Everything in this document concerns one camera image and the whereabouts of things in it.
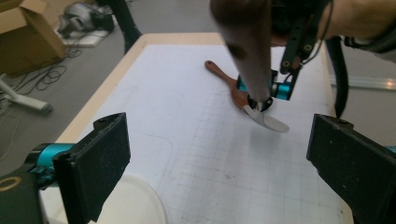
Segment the brown spoon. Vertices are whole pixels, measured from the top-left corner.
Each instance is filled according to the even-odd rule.
[[[221,69],[215,63],[213,63],[212,61],[206,61],[205,67],[211,73],[223,79],[227,83],[228,87],[230,88],[233,103],[241,108],[256,123],[258,123],[262,127],[280,133],[285,133],[289,130],[289,126],[284,124],[280,120],[274,119],[269,115],[264,116],[263,113],[251,109],[250,105],[248,105],[248,93],[238,90],[238,88],[236,88],[236,80],[227,76],[227,74],[221,71]]]
[[[224,80],[228,87],[230,88],[231,98],[233,103],[239,108],[243,109],[245,105],[248,105],[248,93],[245,91],[240,91],[236,88],[236,80],[227,76],[215,63],[212,61],[206,61],[205,67],[215,76]]]

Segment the cardboard box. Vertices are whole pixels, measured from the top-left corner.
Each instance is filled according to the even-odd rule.
[[[0,72],[15,77],[59,62],[65,46],[43,17],[43,0],[0,0]]]

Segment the floor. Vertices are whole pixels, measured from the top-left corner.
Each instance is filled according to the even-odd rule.
[[[209,15],[209,0],[134,0],[128,3],[143,34],[217,31]],[[29,94],[49,102],[53,107],[51,113],[10,105],[0,115],[0,175],[19,167],[37,145],[56,141],[122,58],[121,31],[117,27],[95,48],[78,50],[81,54],[77,58],[67,58],[62,62],[67,70],[59,80],[44,91],[33,90]],[[346,49],[345,55],[351,76],[396,78],[394,63],[383,62],[371,54],[353,49]],[[34,75],[29,74],[25,80]],[[11,86],[16,86],[21,79],[3,78]],[[23,91],[31,88],[27,85]],[[354,123],[355,130],[381,145],[396,145],[395,99],[396,91],[352,88],[343,119]]]

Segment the white paper sheet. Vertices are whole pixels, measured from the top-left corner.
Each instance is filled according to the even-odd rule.
[[[273,50],[274,69],[281,50]],[[92,121],[127,113],[125,174],[158,192],[169,223],[343,223],[339,197],[305,158],[314,113],[329,113],[320,55],[301,71],[291,100],[270,109],[288,133],[239,111],[206,60],[237,77],[223,46],[150,45],[106,99]]]

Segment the spoon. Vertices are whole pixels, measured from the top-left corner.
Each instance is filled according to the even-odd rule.
[[[209,70],[215,76],[221,78],[225,81],[230,88],[231,99],[233,99],[233,103],[238,106],[238,108],[242,109],[251,119],[253,119],[256,123],[265,127],[267,129],[285,133],[289,130],[289,126],[285,123],[277,120],[269,115],[265,115],[257,109],[252,109],[248,104],[248,93],[246,91],[240,91],[236,87],[237,81],[225,74],[215,63],[212,61],[205,62],[205,68]]]

